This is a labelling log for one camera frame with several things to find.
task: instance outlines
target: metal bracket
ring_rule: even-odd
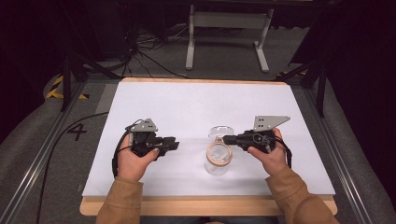
[[[151,119],[145,119],[140,121],[140,123],[136,124],[131,128],[132,133],[137,133],[137,132],[143,132],[143,133],[148,133],[148,132],[157,132],[157,126],[155,126],[154,122]]]
[[[289,116],[256,116],[253,131],[255,133],[269,131],[289,119]]]

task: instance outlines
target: person's left hand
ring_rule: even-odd
[[[129,146],[129,134],[123,139],[120,148]],[[146,172],[149,164],[157,158],[159,149],[151,150],[146,156],[140,158],[131,149],[125,148],[119,152],[119,177],[139,181]]]

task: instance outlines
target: white paper sheet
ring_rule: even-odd
[[[230,126],[235,134],[253,128],[255,116],[290,116],[278,126],[291,149],[292,169],[310,192],[334,195],[290,86],[262,84],[121,82],[83,191],[84,197],[106,196],[114,180],[111,159],[125,127],[152,119],[158,136],[174,136],[180,145],[147,169],[145,196],[270,195],[262,164],[240,147],[226,174],[210,175],[205,151],[209,129]]]

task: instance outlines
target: brown sleeve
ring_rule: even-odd
[[[142,189],[142,183],[116,177],[96,223],[139,224]]]
[[[266,181],[288,224],[338,223],[330,208],[319,196],[309,193],[305,182],[289,167]]]

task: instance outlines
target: black cable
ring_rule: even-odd
[[[43,183],[42,183],[42,185],[41,185],[40,197],[39,197],[39,201],[38,201],[37,216],[36,216],[36,218],[35,218],[35,223],[36,223],[36,224],[39,224],[39,223],[40,223],[41,204],[43,203],[44,188],[45,188],[45,185],[46,185],[47,174],[48,174],[48,170],[49,170],[49,167],[50,167],[50,159],[51,159],[51,157],[52,157],[53,150],[55,149],[55,147],[56,147],[56,145],[58,144],[59,140],[61,139],[62,135],[64,135],[64,133],[65,133],[67,130],[69,130],[73,125],[75,125],[75,124],[78,123],[78,122],[83,121],[84,119],[90,119],[90,118],[102,116],[102,115],[105,115],[105,114],[108,114],[108,112],[104,112],[104,113],[100,113],[100,114],[95,114],[95,115],[89,115],[89,116],[84,117],[84,118],[82,118],[82,119],[78,119],[78,120],[76,120],[75,122],[73,122],[72,124],[70,124],[69,126],[67,126],[67,127],[61,132],[61,134],[59,134],[58,138],[56,139],[55,143],[54,143],[53,146],[52,146],[52,149],[50,150],[49,157],[47,158],[46,168],[45,168],[44,177],[43,177]]]
[[[127,64],[128,63],[128,61],[124,61],[124,62],[121,62],[121,63],[117,63],[117,64],[114,64],[114,65],[111,65],[111,66],[109,66],[109,67],[104,67],[105,69],[107,69],[108,71],[114,71],[114,70],[116,70],[116,69],[118,69],[118,68],[121,68],[121,67],[123,67],[125,64]],[[100,72],[100,71],[98,71],[98,70],[96,70],[96,69],[94,69],[94,68],[92,68],[92,67],[84,67],[84,69],[87,71],[87,72],[90,72],[90,73],[98,73],[98,72]]]
[[[189,29],[187,29],[187,28],[188,28],[188,26],[183,27],[182,29],[180,29],[178,31],[175,31],[173,34],[168,34],[168,37],[166,37],[165,43],[163,43],[163,41],[156,38],[155,35],[151,35],[150,37],[147,37],[147,34],[149,34],[149,33],[147,33],[147,32],[140,33],[139,36],[143,35],[143,37],[138,37],[138,38],[144,38],[144,39],[137,41],[137,46],[141,50],[160,49],[165,45],[172,44],[172,43],[179,41],[180,39],[183,39],[182,37],[177,37],[177,36],[178,35],[183,36],[184,34],[186,34],[189,31]],[[142,46],[145,44],[145,42],[152,42],[152,46],[151,47]]]
[[[111,170],[113,171],[114,178],[119,174],[119,152],[121,150],[124,150],[125,148],[132,147],[132,146],[128,146],[128,147],[120,148],[121,143],[122,143],[123,139],[125,138],[125,136],[128,133],[131,133],[131,128],[134,127],[138,121],[142,121],[142,119],[138,119],[133,124],[131,124],[125,128],[125,133],[122,135],[119,143],[117,144],[116,150],[114,151],[114,156],[113,156],[113,159],[111,160]]]
[[[124,73],[125,73],[125,70],[126,70],[126,64],[124,65],[124,69],[122,70],[121,77],[123,77],[123,75],[124,75]]]
[[[128,63],[128,72],[129,72],[129,75],[132,77],[132,71],[131,71],[131,68],[129,67],[129,63]]]
[[[278,143],[282,144],[282,146],[285,148],[285,150],[286,150],[286,160],[287,160],[289,168],[291,169],[291,157],[292,157],[292,154],[291,154],[290,149],[288,148],[288,146],[286,146],[286,143],[281,138],[276,136],[275,140]]]
[[[236,36],[236,35],[240,35],[242,33],[244,29],[231,29],[231,28],[219,28],[218,31],[227,35],[231,35],[231,36]]]
[[[165,68],[165,67],[162,66],[161,64],[157,63],[154,59],[150,58],[147,54],[143,53],[142,51],[138,50],[138,52],[139,52],[140,54],[146,56],[148,59],[152,60],[154,63],[156,63],[157,65],[159,65],[161,68],[163,68],[163,69],[164,69],[165,71],[167,71],[168,73],[170,73],[170,74],[172,74],[172,75],[175,75],[175,76],[177,76],[177,77],[188,78],[188,77],[186,77],[186,76],[179,75],[179,74],[176,74],[176,73],[174,73],[174,72],[168,70],[167,68]]]
[[[140,62],[140,60],[138,60],[135,56],[134,56],[134,58],[140,63],[140,66],[142,66],[144,69],[146,69],[146,71],[148,71],[148,75],[149,75],[150,77],[153,77],[153,76],[151,75],[151,73],[149,72],[149,70],[147,69],[147,67],[143,66],[143,64]]]

